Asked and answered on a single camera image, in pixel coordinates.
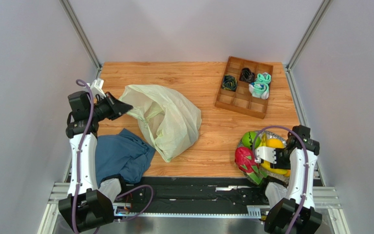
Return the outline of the fake yellow lemon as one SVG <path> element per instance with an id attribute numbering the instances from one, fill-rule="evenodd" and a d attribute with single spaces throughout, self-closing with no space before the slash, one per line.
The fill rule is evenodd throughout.
<path id="1" fill-rule="evenodd" d="M 270 148 L 285 148 L 284 143 L 280 139 L 270 138 L 266 140 L 266 146 Z"/>

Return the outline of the fake red dragon fruit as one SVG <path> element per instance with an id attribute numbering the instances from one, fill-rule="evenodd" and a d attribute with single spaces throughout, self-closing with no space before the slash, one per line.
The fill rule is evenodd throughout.
<path id="1" fill-rule="evenodd" d="M 267 174 L 260 169 L 260 165 L 255 162 L 255 157 L 247 147 L 238 147 L 235 150 L 236 166 L 247 177 L 249 181 L 260 186 Z"/>

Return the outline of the fake green watermelon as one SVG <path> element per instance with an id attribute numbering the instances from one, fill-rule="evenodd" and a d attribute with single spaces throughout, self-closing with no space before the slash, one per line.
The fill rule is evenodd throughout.
<path id="1" fill-rule="evenodd" d="M 242 145 L 250 150 L 253 149 L 253 146 L 256 148 L 259 147 L 261 143 L 261 138 L 258 136 L 256 137 L 257 132 L 249 131 L 245 133 L 241 139 Z"/>

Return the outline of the translucent yellowish plastic bag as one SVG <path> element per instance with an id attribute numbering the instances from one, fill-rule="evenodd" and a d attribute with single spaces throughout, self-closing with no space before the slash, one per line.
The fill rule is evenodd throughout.
<path id="1" fill-rule="evenodd" d="M 133 109 L 145 140 L 165 162 L 194 145 L 200 135 L 201 110 L 176 90 L 161 85 L 127 85 L 120 101 Z"/>

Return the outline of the fake yellow banana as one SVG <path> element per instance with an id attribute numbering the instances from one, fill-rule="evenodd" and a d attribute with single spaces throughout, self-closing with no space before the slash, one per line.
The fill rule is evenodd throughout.
<path id="1" fill-rule="evenodd" d="M 266 169 L 267 171 L 275 173 L 275 174 L 282 175 L 284 177 L 289 177 L 290 174 L 291 174 L 291 171 L 287 170 L 287 169 L 275 169 L 275 168 L 271 168 L 271 163 L 268 162 L 268 161 L 266 161 L 266 160 L 264 160 L 260 165 L 264 169 Z"/>

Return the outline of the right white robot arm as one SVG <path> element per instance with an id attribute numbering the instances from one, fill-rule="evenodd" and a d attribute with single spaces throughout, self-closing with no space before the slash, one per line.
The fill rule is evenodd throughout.
<path id="1" fill-rule="evenodd" d="M 314 234 L 322 223 L 316 212 L 313 177 L 320 150 L 319 142 L 310 138 L 310 128 L 299 125 L 288 131 L 285 148 L 260 146 L 254 150 L 258 159 L 272 168 L 289 169 L 287 187 L 269 182 L 265 195 L 270 202 L 264 231 L 269 234 Z"/>

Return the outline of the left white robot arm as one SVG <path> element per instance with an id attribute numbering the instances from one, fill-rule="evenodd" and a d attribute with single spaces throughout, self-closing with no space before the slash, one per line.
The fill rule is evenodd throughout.
<path id="1" fill-rule="evenodd" d="M 72 150 L 71 182 L 67 197 L 58 202 L 59 212 L 76 234 L 98 230 L 114 221 L 113 202 L 121 192 L 121 177 L 96 181 L 95 150 L 99 122 L 115 120 L 133 107 L 119 101 L 110 92 L 96 96 L 78 91 L 68 96 L 71 112 L 66 136 Z"/>

